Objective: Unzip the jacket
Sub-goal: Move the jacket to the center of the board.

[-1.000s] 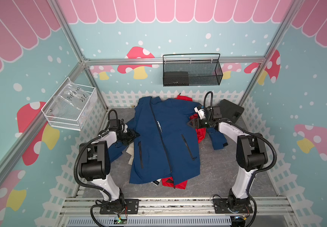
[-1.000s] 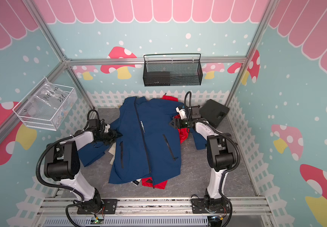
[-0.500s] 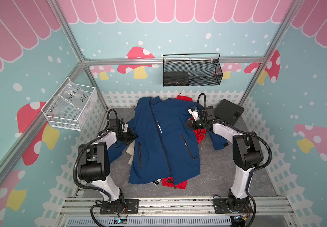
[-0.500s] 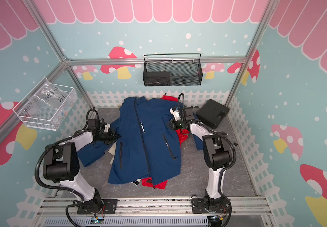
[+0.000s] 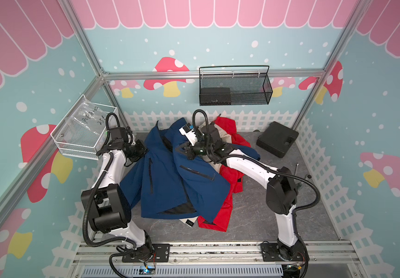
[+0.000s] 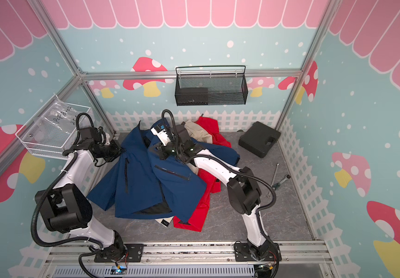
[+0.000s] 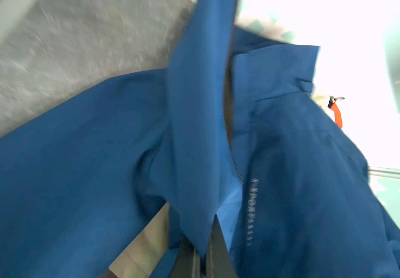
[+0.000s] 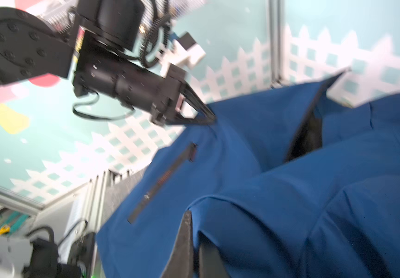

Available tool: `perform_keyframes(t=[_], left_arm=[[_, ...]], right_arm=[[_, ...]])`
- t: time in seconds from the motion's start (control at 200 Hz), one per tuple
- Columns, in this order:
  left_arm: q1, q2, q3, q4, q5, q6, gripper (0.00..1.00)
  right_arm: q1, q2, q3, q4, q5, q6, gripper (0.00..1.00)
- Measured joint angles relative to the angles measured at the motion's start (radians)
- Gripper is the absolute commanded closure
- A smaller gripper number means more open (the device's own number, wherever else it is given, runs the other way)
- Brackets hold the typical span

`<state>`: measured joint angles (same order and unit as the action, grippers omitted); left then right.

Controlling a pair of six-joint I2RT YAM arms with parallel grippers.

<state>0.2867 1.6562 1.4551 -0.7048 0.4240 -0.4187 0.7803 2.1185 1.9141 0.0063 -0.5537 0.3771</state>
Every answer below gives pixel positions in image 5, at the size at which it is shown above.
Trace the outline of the blue jacket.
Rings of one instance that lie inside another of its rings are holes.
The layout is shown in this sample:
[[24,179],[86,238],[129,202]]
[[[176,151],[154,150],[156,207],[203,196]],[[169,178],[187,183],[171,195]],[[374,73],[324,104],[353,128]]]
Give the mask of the blue jacket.
[[187,159],[187,143],[178,119],[168,129],[154,126],[144,144],[147,154],[120,182],[130,207],[141,205],[142,217],[175,220],[201,216],[213,221],[231,189],[230,183],[202,158]]

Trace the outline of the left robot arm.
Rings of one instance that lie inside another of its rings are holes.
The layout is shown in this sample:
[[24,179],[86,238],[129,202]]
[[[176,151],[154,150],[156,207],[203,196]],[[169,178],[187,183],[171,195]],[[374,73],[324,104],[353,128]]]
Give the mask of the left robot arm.
[[82,192],[84,207],[82,234],[89,247],[121,242],[116,253],[109,256],[112,271],[122,278],[114,258],[131,255],[143,265],[155,258],[150,236],[132,221],[130,204],[120,182],[124,168],[138,162],[148,152],[141,140],[135,140],[129,127],[122,127],[119,117],[110,112],[105,119],[107,137],[96,153],[102,169],[91,189]]

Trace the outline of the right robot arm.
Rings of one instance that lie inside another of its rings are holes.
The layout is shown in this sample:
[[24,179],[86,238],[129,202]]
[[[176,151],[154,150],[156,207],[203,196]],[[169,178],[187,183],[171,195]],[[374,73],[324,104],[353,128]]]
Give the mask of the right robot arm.
[[[275,213],[278,226],[278,238],[274,245],[275,253],[284,261],[294,261],[296,256],[302,259],[297,267],[306,268],[310,256],[307,247],[297,230],[297,212],[315,207],[321,195],[318,188],[305,178],[295,176],[283,167],[277,169],[260,162],[244,152],[244,147],[227,143],[220,138],[214,124],[205,121],[202,128],[196,123],[184,123],[178,133],[183,142],[176,148],[185,161],[198,163],[207,157],[214,164],[221,164],[237,170],[258,182],[266,189],[266,204]],[[297,183],[308,185],[315,193],[315,199],[306,205],[297,205]]]

